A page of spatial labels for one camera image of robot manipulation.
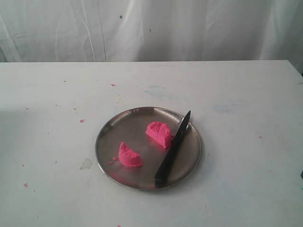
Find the black serrated knife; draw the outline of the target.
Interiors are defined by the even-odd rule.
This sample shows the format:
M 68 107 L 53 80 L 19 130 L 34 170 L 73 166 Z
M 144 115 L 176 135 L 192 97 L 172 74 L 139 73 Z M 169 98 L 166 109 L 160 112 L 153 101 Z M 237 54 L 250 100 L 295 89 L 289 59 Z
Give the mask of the black serrated knife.
M 187 131 L 187 126 L 190 120 L 191 111 L 189 110 L 184 119 L 182 120 L 178 131 L 172 140 L 171 146 L 162 161 L 157 173 L 154 176 L 155 188 L 159 189 L 164 186 L 168 180 L 168 177 L 171 173 L 172 167 L 174 165 L 175 159 L 178 155 L 178 148 L 183 141 L 183 138 Z

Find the round steel plate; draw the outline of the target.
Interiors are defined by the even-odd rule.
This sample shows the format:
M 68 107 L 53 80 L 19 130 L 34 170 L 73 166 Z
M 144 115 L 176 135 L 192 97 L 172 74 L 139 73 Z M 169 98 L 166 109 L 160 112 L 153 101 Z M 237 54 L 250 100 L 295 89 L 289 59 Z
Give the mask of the round steel plate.
M 114 116 L 102 127 L 95 150 L 100 169 L 114 182 L 140 191 L 154 191 L 178 184 L 198 166 L 204 151 L 203 140 L 192 123 L 188 123 L 185 136 L 165 183 L 156 182 L 154 176 L 168 150 L 146 134 L 151 122 L 162 122 L 176 135 L 183 116 L 159 107 L 137 107 Z M 138 153 L 143 165 L 126 167 L 118 159 L 120 144 L 124 142 Z

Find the white backdrop curtain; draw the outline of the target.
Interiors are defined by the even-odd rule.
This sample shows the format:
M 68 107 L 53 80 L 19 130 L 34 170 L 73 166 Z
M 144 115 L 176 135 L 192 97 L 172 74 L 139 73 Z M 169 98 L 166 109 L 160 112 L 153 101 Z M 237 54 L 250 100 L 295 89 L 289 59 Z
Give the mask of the white backdrop curtain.
M 300 0 L 3 0 L 0 59 L 303 63 Z

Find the pink dough half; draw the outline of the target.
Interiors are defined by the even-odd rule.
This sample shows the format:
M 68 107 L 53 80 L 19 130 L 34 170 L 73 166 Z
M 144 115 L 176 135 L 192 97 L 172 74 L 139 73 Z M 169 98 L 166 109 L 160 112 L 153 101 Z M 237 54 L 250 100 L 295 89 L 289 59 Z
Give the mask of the pink dough half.
M 119 161 L 126 167 L 141 167 L 142 160 L 140 154 L 130 149 L 124 142 L 121 142 L 118 152 Z

